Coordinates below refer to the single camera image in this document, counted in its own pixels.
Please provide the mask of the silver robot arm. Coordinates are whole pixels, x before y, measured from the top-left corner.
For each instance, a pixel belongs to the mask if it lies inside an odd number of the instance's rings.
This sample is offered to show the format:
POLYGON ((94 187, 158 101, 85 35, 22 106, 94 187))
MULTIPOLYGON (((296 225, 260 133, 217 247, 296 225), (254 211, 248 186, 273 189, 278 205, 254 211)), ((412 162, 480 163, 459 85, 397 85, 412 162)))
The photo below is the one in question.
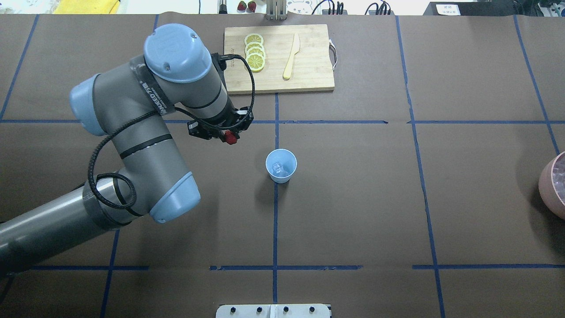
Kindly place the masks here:
POLYGON ((84 185, 1 225, 1 276, 25 272, 143 216, 157 223, 200 202, 196 180, 163 117, 190 117, 188 133, 234 144, 253 121, 253 105, 237 109, 224 71, 238 54, 210 53, 186 25, 157 27, 143 54, 96 74, 69 93, 75 117, 103 137, 84 185))

